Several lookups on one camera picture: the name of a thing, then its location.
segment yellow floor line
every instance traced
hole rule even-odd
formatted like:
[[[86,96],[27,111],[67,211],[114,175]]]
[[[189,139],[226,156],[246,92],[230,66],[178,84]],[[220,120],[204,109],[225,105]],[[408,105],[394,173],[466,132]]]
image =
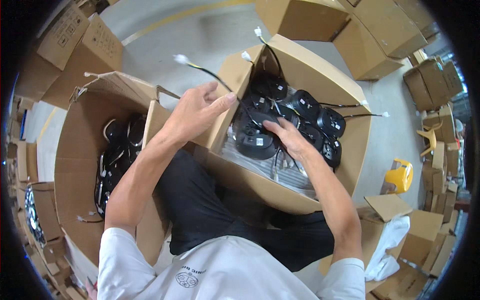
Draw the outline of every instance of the yellow floor line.
[[[153,24],[150,24],[149,26],[145,27],[144,29],[137,31],[134,34],[132,34],[131,36],[129,36],[128,38],[124,39],[122,41],[122,44],[124,46],[126,46],[129,43],[133,42],[134,40],[138,39],[139,37],[146,35],[147,33],[159,28],[162,25],[165,25],[167,23],[176,21],[176,20],[181,19],[181,18],[191,16],[191,15],[196,14],[196,13],[200,13],[200,12],[204,12],[204,11],[208,11],[208,10],[219,9],[219,8],[224,8],[224,7],[228,7],[228,6],[234,6],[234,5],[240,5],[240,4],[250,4],[250,3],[254,3],[254,0],[226,0],[226,1],[218,2],[218,3],[212,3],[212,4],[205,4],[205,5],[197,6],[197,7],[194,7],[192,9],[174,14],[170,17],[162,19],[162,20],[160,20],[158,22],[155,22]]]
[[[43,125],[42,131],[40,131],[40,135],[39,135],[38,138],[36,139],[36,142],[37,142],[37,143],[38,143],[38,142],[40,141],[40,139],[42,138],[43,133],[44,133],[45,130],[47,129],[48,124],[50,124],[50,121],[52,121],[52,118],[53,118],[53,116],[55,115],[55,113],[57,112],[57,110],[58,110],[58,107],[54,107],[54,109],[52,110],[52,112],[51,112],[50,115],[48,116],[47,121],[46,121],[45,124]]]

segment white t-shirt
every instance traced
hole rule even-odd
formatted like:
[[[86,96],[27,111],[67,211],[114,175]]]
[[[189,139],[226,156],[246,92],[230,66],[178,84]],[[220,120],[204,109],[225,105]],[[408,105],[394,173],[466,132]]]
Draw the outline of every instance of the white t-shirt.
[[[365,299],[363,262],[339,260],[313,294],[259,245],[235,236],[208,240],[155,274],[133,237],[105,230],[100,245],[98,300],[103,299]]]

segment person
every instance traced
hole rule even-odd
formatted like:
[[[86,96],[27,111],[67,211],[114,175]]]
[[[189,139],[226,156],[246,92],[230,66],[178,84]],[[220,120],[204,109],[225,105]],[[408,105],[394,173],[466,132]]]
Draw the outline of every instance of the person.
[[[216,82],[186,91],[163,128],[122,177],[107,205],[98,299],[365,299],[360,220],[319,152],[285,119],[263,126],[304,166],[323,212],[279,212],[254,228],[233,217],[214,180],[180,150],[236,101],[216,99]],[[135,244],[135,227],[157,187],[171,220],[176,255],[156,274]],[[333,253],[314,294],[293,273]]]

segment warehouse floor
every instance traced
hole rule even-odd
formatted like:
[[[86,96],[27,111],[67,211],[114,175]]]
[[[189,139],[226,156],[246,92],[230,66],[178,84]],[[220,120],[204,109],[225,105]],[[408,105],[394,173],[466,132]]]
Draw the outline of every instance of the warehouse floor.
[[[176,64],[173,54],[185,54],[191,61],[214,72],[229,54],[258,45],[253,29],[260,26],[270,35],[255,12],[251,0],[121,0],[108,7],[101,17],[123,40],[123,72],[152,84],[160,84],[181,95],[185,90],[210,81],[197,70]],[[332,43],[298,41],[351,77]],[[425,191],[420,175],[419,153],[423,142],[415,133],[420,117],[403,82],[405,66],[376,83],[358,82],[373,113],[388,111],[389,118],[373,118],[363,169],[353,200],[363,205],[364,196],[378,195],[385,172],[398,157],[413,164],[413,183],[400,197],[413,208],[422,207]],[[175,103],[161,98],[173,109]],[[24,138],[37,141],[40,181],[53,181],[55,152],[66,111],[40,102],[28,112]]]

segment white connector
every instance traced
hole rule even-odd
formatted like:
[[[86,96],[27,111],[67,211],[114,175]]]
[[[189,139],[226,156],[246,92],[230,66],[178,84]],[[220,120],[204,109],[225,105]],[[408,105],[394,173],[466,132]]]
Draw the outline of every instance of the white connector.
[[[257,29],[255,29],[255,34],[257,36],[262,36],[262,30],[260,29],[260,26],[258,26]]]
[[[188,65],[190,60],[183,54],[176,54],[173,56],[173,60],[182,65]]]
[[[251,62],[251,61],[252,61],[252,58],[250,57],[250,54],[248,54],[247,51],[243,51],[243,52],[241,53],[241,57],[242,57],[244,60],[248,61],[248,62]]]

